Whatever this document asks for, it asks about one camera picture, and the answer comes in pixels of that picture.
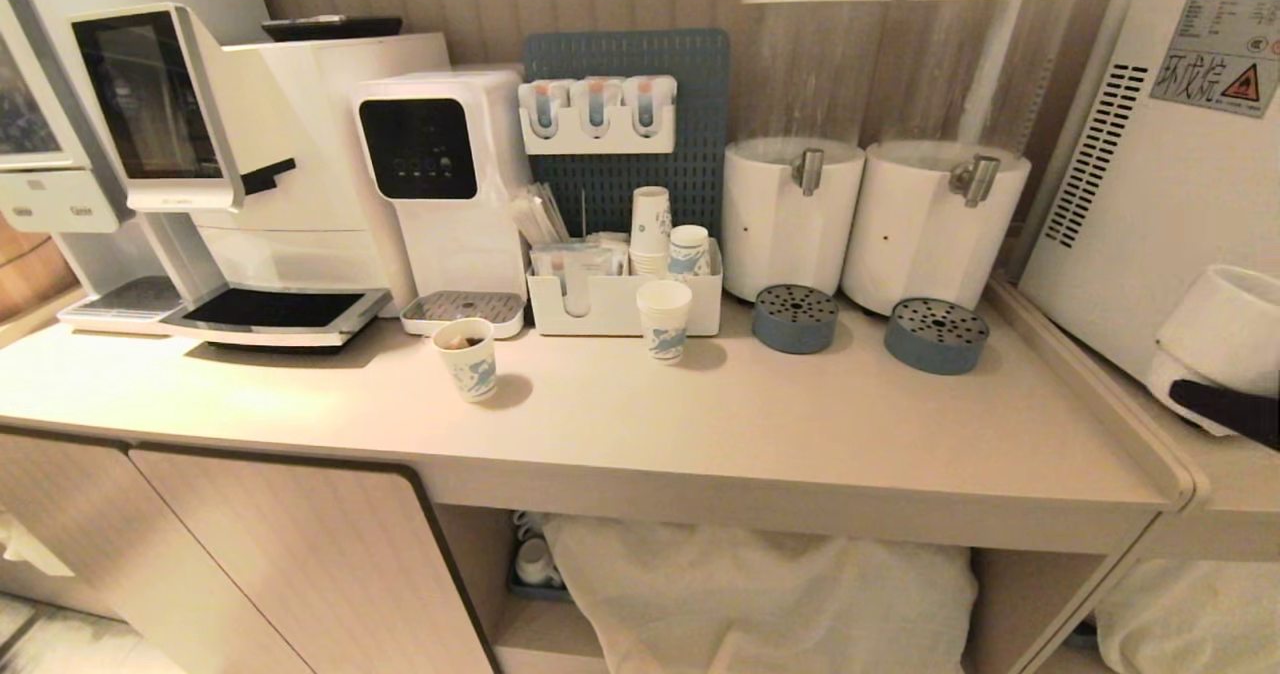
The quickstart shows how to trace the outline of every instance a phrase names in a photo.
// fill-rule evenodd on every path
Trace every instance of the black control panel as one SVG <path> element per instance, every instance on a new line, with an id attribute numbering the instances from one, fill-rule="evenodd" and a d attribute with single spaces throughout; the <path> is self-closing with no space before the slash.
<path id="1" fill-rule="evenodd" d="M 467 115 L 458 101 L 365 101 L 360 125 L 378 188 L 388 200 L 471 200 L 476 194 Z"/>

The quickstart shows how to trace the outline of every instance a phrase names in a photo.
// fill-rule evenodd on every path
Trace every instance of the white cup holder organizer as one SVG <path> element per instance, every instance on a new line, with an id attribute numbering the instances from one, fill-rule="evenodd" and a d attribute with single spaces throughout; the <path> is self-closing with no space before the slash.
<path id="1" fill-rule="evenodd" d="M 582 130 L 582 118 L 577 106 L 557 109 L 559 118 L 553 137 L 543 138 L 529 125 L 529 113 L 520 110 L 520 129 L 525 134 L 525 153 L 672 153 L 676 151 L 676 106 L 667 104 L 659 107 L 660 128 L 654 136 L 640 136 L 631 127 L 631 106 L 609 105 L 604 107 L 609 130 L 603 137 L 589 136 Z"/>
<path id="2" fill-rule="evenodd" d="M 713 338 L 719 333 L 721 292 L 723 265 L 719 246 L 712 238 L 712 272 L 704 278 L 690 278 L 686 285 L 694 290 L 694 304 L 689 311 L 689 336 Z M 640 310 L 636 308 L 636 290 L 654 278 L 589 278 L 591 308 L 582 317 L 564 311 L 558 278 L 536 278 L 530 270 L 529 294 L 534 304 L 534 324 L 544 336 L 614 336 L 639 338 Z"/>

